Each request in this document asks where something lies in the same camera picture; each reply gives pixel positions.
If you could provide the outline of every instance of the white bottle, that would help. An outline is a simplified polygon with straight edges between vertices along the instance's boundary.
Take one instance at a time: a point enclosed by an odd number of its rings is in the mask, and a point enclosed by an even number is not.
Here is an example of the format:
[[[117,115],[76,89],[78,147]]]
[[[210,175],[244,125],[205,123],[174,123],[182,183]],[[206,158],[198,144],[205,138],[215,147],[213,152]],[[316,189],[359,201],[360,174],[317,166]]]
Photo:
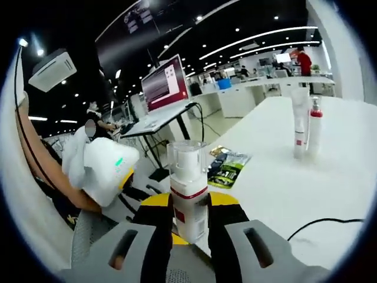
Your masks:
[[[306,150],[306,144],[305,144],[305,128],[303,125],[303,121],[300,119],[296,123],[295,128],[295,145],[293,149],[293,156],[296,159],[303,159],[304,153]]]
[[[309,145],[307,155],[314,158],[320,147],[320,134],[322,131],[323,113],[318,105],[318,98],[313,98],[313,107],[310,110]]]
[[[206,144],[185,140],[168,144],[170,192],[179,235],[195,243],[206,229],[208,195]]]

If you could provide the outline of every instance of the black ceiling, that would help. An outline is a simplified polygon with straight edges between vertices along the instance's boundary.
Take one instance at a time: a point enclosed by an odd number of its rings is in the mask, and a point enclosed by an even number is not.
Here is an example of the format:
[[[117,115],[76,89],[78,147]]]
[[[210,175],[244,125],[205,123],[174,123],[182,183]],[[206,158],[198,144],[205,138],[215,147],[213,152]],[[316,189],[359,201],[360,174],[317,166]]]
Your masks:
[[[37,132],[42,137],[55,135],[59,131],[77,129],[78,124],[55,123],[57,120],[81,121],[86,113],[89,101],[97,100],[99,104],[109,102],[98,69],[102,68],[107,78],[112,79],[121,69],[121,81],[124,85],[122,100],[128,92],[141,91],[139,77],[148,74],[148,64],[158,61],[157,57],[181,32],[192,27],[188,33],[173,44],[160,58],[166,60],[175,54],[185,58],[184,66],[191,65],[198,73],[205,63],[223,61],[238,54],[239,48],[252,42],[248,41],[233,46],[205,60],[199,58],[211,51],[237,40],[273,31],[281,28],[307,25],[305,0],[240,0],[216,12],[209,18],[195,25],[195,17],[205,15],[227,1],[211,0],[160,0],[156,7],[158,15],[155,21],[145,24],[143,28],[127,33],[121,26],[123,18],[115,21],[95,43],[95,39],[118,17],[133,1],[114,1],[103,7],[102,4],[88,6],[60,5],[58,9],[46,7],[33,11],[31,23],[25,29],[24,36],[29,46],[23,50],[25,89],[29,94],[30,116],[48,118],[48,121],[33,121]],[[65,85],[57,85],[51,91],[43,93],[27,84],[33,66],[40,60],[36,55],[33,36],[40,42],[45,54],[58,48],[66,48],[70,54],[77,73],[68,78]],[[306,40],[306,30],[280,32],[258,38],[256,42],[265,46],[289,41]],[[316,31],[313,40],[320,40]]]

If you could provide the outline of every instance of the snack package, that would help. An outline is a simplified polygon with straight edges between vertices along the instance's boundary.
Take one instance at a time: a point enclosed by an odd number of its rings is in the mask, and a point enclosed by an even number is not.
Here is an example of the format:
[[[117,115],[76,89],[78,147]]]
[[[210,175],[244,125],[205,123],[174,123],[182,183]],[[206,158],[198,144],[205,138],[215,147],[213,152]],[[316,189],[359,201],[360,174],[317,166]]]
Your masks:
[[[235,183],[242,168],[251,157],[228,149],[226,149],[227,152],[225,153],[222,149],[225,148],[221,147],[221,153],[217,155],[215,161],[208,167],[208,184],[223,189],[230,189]]]

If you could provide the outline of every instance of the monitor screen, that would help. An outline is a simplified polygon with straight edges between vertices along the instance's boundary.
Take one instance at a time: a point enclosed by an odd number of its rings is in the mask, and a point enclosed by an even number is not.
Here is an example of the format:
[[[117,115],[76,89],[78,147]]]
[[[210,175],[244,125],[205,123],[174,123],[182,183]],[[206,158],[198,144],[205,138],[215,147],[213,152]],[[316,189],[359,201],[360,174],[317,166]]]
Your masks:
[[[276,54],[276,61],[278,63],[291,62],[289,53]]]
[[[259,59],[259,64],[261,66],[271,65],[271,59],[270,58]]]
[[[148,111],[188,98],[179,55],[167,60],[143,78],[141,86]]]

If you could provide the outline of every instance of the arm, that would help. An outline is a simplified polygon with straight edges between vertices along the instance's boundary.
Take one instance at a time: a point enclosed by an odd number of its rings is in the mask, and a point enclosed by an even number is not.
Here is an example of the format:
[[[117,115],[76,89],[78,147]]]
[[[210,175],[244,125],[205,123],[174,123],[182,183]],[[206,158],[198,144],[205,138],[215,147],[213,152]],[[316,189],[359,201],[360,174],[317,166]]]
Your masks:
[[[114,125],[106,124],[106,123],[103,122],[102,120],[99,120],[99,121],[97,122],[97,124],[98,124],[101,128],[104,128],[105,130],[108,130],[108,131],[114,131],[114,130],[115,130],[115,126],[114,126]]]
[[[82,190],[78,190],[71,186],[69,179],[62,172],[61,166],[51,157],[47,149],[44,147],[40,141],[38,134],[36,133],[34,126],[28,118],[28,110],[25,106],[19,107],[19,115],[21,119],[22,126],[25,131],[25,135],[29,141],[32,151],[34,152],[35,157],[38,159],[43,171],[49,177],[51,182],[71,201],[71,203],[77,208],[90,210],[94,212],[101,212],[100,206],[93,201],[89,196],[85,194]],[[41,178],[46,184],[51,184],[46,180],[45,176],[40,171],[37,166],[34,158],[29,151],[29,148],[26,144],[24,136],[22,135],[21,128],[19,127],[19,121],[16,115],[17,120],[17,129],[18,135],[21,140],[21,145],[25,153],[25,157],[29,165],[32,168],[32,171]]]

